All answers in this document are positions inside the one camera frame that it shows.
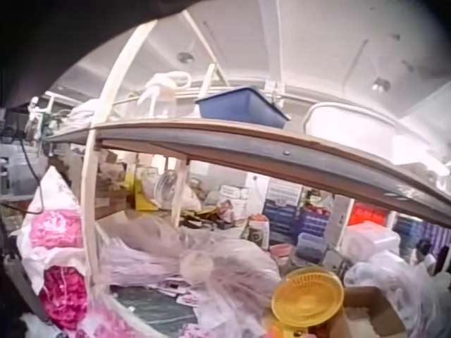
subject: blue plastic tray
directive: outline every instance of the blue plastic tray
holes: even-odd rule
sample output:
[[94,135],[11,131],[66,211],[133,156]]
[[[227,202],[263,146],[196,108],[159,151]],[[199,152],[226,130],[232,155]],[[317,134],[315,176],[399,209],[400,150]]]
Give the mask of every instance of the blue plastic tray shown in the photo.
[[241,87],[217,93],[196,101],[203,118],[254,123],[282,129],[289,120],[260,92],[252,87]]

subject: pink bowl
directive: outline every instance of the pink bowl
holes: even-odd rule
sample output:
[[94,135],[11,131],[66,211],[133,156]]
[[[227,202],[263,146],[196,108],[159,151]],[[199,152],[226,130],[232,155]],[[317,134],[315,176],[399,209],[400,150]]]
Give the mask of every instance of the pink bowl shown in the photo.
[[271,255],[273,255],[276,258],[280,257],[286,257],[290,255],[291,249],[293,248],[293,245],[291,244],[276,244],[269,247],[269,252],[271,252]]

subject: yellow fan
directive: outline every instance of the yellow fan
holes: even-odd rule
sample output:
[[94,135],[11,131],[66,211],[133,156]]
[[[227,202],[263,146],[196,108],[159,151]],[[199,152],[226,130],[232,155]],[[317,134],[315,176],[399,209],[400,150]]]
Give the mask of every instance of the yellow fan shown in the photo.
[[336,275],[305,268],[287,275],[274,291],[272,309],[283,324],[312,327],[331,319],[341,308],[345,292]]

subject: shelf board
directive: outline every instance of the shelf board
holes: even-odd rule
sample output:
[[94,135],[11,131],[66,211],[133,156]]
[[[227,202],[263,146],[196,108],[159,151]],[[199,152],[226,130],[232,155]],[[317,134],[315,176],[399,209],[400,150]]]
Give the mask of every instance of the shelf board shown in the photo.
[[[110,149],[184,156],[324,189],[451,228],[451,199],[381,158],[323,139],[219,120],[130,120],[96,126]],[[85,144],[89,130],[49,138]]]

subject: ceiling light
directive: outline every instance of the ceiling light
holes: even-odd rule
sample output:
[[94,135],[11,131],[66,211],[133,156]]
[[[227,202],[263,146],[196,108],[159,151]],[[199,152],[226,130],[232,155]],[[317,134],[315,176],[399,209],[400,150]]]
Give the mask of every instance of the ceiling light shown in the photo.
[[373,85],[371,86],[372,90],[377,90],[380,93],[388,92],[391,88],[391,84],[388,80],[378,77]]
[[194,56],[187,51],[181,51],[177,53],[177,60],[185,65],[194,61]]

